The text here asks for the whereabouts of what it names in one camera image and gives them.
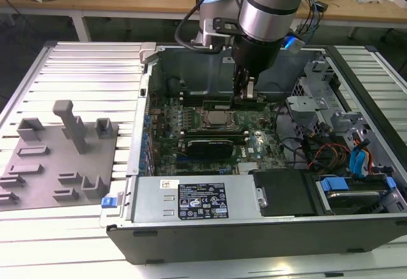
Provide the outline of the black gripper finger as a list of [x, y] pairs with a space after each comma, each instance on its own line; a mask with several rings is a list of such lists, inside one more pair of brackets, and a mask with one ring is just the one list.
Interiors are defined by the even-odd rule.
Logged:
[[257, 78], [254, 76], [248, 76], [247, 78], [247, 86], [245, 89], [245, 98], [249, 101], [256, 102], [258, 98], [258, 93], [256, 91], [256, 84], [257, 84]]
[[233, 102], [241, 103], [244, 97], [247, 73], [243, 67], [235, 67], [233, 71]]

